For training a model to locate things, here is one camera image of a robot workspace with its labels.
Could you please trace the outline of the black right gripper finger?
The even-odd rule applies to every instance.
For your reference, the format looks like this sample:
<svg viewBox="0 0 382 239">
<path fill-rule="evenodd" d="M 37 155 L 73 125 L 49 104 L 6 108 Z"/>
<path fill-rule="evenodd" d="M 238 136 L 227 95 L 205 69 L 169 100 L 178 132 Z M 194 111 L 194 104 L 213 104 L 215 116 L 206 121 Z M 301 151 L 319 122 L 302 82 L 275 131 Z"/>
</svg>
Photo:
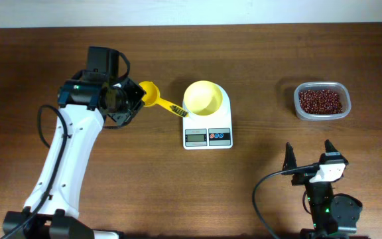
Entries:
<svg viewBox="0 0 382 239">
<path fill-rule="evenodd" d="M 283 171 L 288 171 L 297 168 L 296 157 L 292 145 L 287 142 L 285 146 L 285 160 L 283 162 Z"/>
<path fill-rule="evenodd" d="M 333 153 L 338 151 L 329 139 L 325 140 L 324 147 L 325 147 L 326 153 Z"/>
</svg>

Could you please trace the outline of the yellow plastic measuring scoop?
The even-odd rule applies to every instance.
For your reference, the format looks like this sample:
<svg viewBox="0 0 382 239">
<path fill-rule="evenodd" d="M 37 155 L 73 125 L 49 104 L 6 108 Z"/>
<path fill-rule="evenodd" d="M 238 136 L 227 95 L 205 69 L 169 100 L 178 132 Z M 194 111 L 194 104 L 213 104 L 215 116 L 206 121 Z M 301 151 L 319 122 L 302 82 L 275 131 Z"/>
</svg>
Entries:
<svg viewBox="0 0 382 239">
<path fill-rule="evenodd" d="M 145 107 L 149 108 L 155 105 L 159 105 L 176 116 L 182 118 L 189 116 L 189 113 L 184 108 L 161 98 L 160 90 L 153 82 L 143 81 L 140 82 L 139 85 L 145 91 L 145 95 L 142 98 L 145 103 Z"/>
</svg>

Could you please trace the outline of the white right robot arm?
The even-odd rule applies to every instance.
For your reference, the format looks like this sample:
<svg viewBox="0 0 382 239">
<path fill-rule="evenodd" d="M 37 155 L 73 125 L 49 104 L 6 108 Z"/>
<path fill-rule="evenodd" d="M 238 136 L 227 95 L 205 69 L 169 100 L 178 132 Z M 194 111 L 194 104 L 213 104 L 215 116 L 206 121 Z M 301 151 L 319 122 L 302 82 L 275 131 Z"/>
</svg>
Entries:
<svg viewBox="0 0 382 239">
<path fill-rule="evenodd" d="M 299 167 L 287 143 L 282 174 L 292 176 L 293 186 L 305 187 L 313 228 L 302 229 L 301 238 L 348 238 L 357 231 L 363 204 L 350 195 L 333 192 L 332 184 L 343 177 L 349 162 L 329 140 L 324 146 L 317 163 Z"/>
</svg>

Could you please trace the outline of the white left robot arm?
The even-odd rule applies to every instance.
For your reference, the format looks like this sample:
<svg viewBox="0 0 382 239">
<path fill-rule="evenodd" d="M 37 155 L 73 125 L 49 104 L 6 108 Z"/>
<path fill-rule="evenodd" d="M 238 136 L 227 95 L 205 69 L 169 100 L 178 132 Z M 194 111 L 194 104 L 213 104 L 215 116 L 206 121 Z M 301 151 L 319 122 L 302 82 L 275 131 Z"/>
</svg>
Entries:
<svg viewBox="0 0 382 239">
<path fill-rule="evenodd" d="M 128 125 L 144 106 L 145 91 L 119 63 L 130 62 L 118 50 L 91 46 L 86 68 L 60 87 L 52 142 L 34 189 L 20 212 L 9 211 L 4 238 L 123 238 L 116 230 L 92 229 L 80 222 L 80 192 L 90 153 L 107 118 L 114 129 Z"/>
</svg>

